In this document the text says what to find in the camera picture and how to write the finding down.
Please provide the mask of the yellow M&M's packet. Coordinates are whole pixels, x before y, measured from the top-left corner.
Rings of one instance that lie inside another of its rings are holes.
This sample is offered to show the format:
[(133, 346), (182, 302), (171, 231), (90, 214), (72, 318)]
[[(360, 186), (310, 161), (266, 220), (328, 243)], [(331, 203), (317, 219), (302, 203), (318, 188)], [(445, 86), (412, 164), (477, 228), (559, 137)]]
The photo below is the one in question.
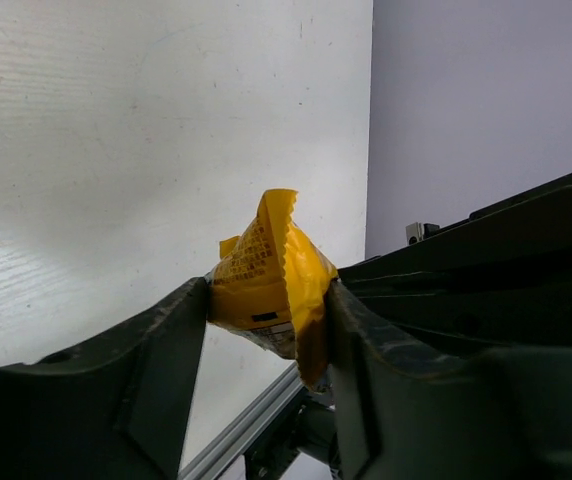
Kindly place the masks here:
[(219, 243), (208, 321), (296, 363), (310, 391), (330, 389), (325, 295), (333, 263), (296, 225), (297, 192), (263, 193), (246, 230)]

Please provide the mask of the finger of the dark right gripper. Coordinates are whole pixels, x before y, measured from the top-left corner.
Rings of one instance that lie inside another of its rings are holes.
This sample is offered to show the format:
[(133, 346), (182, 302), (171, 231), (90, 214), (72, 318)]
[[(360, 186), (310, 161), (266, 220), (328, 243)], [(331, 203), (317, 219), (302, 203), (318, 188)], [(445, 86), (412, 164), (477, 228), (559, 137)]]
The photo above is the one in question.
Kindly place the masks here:
[(369, 310), (453, 355), (572, 346), (572, 173), (339, 275)]

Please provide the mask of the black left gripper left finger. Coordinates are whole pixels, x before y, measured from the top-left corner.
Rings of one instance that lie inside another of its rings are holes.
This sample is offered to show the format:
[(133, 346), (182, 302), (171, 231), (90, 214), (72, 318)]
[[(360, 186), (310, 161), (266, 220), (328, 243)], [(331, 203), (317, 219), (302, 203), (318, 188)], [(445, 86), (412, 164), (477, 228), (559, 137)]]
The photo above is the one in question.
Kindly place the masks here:
[(174, 479), (205, 336), (193, 278), (39, 362), (0, 367), (0, 479)]

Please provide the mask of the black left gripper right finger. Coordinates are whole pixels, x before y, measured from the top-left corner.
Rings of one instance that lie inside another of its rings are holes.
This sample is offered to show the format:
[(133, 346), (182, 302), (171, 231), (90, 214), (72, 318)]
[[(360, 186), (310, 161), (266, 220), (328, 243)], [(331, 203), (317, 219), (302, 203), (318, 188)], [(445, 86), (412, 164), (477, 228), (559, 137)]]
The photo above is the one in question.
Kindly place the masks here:
[(326, 297), (347, 479), (572, 479), (572, 348), (445, 355), (343, 285)]

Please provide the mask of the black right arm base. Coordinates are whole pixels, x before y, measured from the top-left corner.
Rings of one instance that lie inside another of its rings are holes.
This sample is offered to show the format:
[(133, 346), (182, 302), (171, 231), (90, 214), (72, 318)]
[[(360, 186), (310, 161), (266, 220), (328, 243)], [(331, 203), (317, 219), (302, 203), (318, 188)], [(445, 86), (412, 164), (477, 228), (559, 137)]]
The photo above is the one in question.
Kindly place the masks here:
[(342, 479), (341, 456), (330, 393), (303, 388), (244, 452), (246, 479), (279, 479), (300, 454)]

